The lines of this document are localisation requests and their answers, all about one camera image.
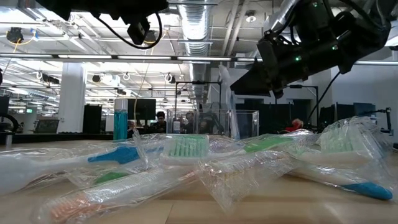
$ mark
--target table surface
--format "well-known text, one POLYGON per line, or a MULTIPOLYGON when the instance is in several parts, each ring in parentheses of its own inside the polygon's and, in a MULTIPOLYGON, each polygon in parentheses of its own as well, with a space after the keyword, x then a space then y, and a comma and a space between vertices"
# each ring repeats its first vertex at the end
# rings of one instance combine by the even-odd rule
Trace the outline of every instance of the table surface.
MULTIPOLYGON (((72 148, 89 142, 95 141, 16 144, 14 148, 72 148)), ((392 162, 392 166, 395 170, 398 162, 392 162)), ((74 189, 73 184, 64 180, 29 193, 21 191, 0 198, 0 223, 31 223, 30 216, 35 206, 46 198, 74 189)), ((398 204, 392 202, 286 175, 246 197, 231 215, 224 214, 204 186, 196 182, 138 208, 92 218, 87 223, 398 223, 397 211, 398 204)))

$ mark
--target ventilation duct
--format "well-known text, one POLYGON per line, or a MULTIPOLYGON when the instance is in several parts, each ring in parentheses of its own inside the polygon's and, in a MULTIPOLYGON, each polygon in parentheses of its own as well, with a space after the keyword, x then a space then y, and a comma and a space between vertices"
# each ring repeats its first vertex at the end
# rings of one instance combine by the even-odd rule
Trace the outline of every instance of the ventilation duct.
MULTIPOLYGON (((210 6, 197 4, 178 5, 182 17, 182 32, 185 40, 207 40, 209 30, 210 6)), ((207 56, 209 45, 205 43, 186 43, 185 49, 189 56, 207 56)), ((205 79, 206 65, 191 63, 189 68, 192 81, 205 79)), ((202 97, 202 92, 194 88, 196 97, 202 97)))

